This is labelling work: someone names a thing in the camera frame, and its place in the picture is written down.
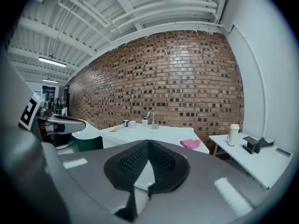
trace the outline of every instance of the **brick wall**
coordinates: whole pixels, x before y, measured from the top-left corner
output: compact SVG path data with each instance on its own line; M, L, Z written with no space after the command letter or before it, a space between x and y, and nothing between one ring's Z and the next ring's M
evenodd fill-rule
M119 46L70 82L70 114L99 129L141 122L152 109L165 126L209 135L242 126L244 97L235 57L221 34L172 31Z

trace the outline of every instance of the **white thermos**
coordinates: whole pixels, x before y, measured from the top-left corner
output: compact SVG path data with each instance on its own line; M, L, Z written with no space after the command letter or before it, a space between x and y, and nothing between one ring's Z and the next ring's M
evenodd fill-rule
M239 125L230 125L228 134L228 145L233 147L238 141Z

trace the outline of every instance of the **white cup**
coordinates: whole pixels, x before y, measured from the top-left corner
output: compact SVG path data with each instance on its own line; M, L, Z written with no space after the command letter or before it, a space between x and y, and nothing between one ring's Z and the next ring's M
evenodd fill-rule
M135 120L130 121L130 122L129 122L129 127L130 127L131 129L135 129L135 128L136 128L136 121L135 121Z
M228 145L233 147L236 145L238 140L239 125L230 125L228 134Z

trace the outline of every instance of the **fluorescent light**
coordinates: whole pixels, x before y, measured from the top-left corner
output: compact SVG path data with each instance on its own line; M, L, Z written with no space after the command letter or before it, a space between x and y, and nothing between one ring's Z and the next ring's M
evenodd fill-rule
M38 60L41 61L41 62L46 62L46 63L52 64L52 65L59 65L59 66L62 66L62 67L66 67L66 65L63 64L63 63L55 62L55 61L52 61L52 60L47 59L47 58L39 57Z
M58 83L58 81L55 81L55 80L45 80L45 79L43 79L43 81L48 81L48 82Z

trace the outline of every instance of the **pink cloth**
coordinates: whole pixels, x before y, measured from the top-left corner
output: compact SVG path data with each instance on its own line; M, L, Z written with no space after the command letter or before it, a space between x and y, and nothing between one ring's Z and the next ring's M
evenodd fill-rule
M180 141L180 143L188 149L196 149L200 145L200 140L184 140Z

